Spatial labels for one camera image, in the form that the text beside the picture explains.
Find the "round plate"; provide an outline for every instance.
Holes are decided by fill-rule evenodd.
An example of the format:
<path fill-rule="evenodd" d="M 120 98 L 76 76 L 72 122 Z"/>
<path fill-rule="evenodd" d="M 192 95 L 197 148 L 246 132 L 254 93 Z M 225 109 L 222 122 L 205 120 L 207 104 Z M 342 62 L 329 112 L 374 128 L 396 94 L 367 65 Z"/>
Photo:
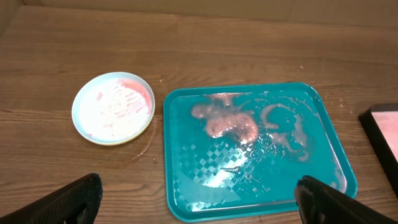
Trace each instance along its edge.
<path fill-rule="evenodd" d="M 72 105 L 72 120 L 87 140 L 116 145 L 140 135 L 152 121 L 155 97 L 142 78 L 111 72 L 89 81 Z"/>

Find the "black object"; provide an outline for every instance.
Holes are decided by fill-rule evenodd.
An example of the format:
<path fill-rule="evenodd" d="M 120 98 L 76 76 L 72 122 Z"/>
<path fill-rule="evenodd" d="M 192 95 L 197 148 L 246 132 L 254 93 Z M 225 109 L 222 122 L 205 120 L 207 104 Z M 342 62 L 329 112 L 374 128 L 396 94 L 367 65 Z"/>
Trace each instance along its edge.
<path fill-rule="evenodd" d="M 304 224 L 398 224 L 310 176 L 298 181 L 294 197 Z"/>
<path fill-rule="evenodd" d="M 398 162 L 373 116 L 374 112 L 398 111 L 397 104 L 373 105 L 359 116 L 359 121 L 376 153 L 389 182 L 398 197 Z"/>
<path fill-rule="evenodd" d="M 88 174 L 5 217 L 1 224 L 92 224 L 102 199 L 98 174 Z"/>

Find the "brown tabletop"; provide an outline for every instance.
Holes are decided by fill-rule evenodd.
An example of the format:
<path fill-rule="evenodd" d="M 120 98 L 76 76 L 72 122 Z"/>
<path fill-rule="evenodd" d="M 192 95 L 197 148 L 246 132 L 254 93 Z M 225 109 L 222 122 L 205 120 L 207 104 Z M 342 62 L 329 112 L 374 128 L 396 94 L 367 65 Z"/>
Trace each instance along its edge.
<path fill-rule="evenodd" d="M 77 133 L 71 107 L 87 81 L 112 71 L 147 80 L 157 107 L 138 139 L 105 147 Z M 357 200 L 398 220 L 357 120 L 372 104 L 398 101 L 397 29 L 22 7 L 0 41 L 0 216 L 97 172 L 96 223 L 179 223 L 165 199 L 166 94 L 291 81 L 321 94 L 358 178 Z M 215 223 L 282 222 L 300 223 L 299 213 Z"/>

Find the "teal tray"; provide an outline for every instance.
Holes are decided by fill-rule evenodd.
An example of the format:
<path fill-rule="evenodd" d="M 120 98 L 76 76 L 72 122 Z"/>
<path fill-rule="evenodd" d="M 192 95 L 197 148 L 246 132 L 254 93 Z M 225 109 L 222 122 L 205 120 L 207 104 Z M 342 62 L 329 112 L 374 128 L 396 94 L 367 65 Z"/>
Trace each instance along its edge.
<path fill-rule="evenodd" d="M 228 106 L 209 97 L 215 93 L 240 95 Z M 191 114 L 197 105 L 248 114 L 258 125 L 257 140 L 210 137 L 207 120 Z M 305 136 L 296 138 L 298 130 Z M 303 175 L 353 198 L 358 190 L 320 95 L 304 83 L 175 90 L 164 101 L 164 153 L 167 204 L 184 222 L 297 210 L 293 193 Z"/>

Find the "plate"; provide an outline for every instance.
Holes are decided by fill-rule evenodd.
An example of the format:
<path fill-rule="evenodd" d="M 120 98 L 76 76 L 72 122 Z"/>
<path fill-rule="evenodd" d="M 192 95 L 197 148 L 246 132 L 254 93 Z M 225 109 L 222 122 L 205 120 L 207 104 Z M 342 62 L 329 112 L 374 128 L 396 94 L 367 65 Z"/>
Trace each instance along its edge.
<path fill-rule="evenodd" d="M 164 150 L 167 203 L 184 222 L 297 210 L 304 175 L 358 190 L 321 96 L 304 83 L 175 90 Z"/>
<path fill-rule="evenodd" d="M 72 105 L 72 120 L 87 140 L 101 145 L 130 141 L 148 127 L 155 112 L 152 89 L 128 72 L 111 72 L 89 81 Z"/>

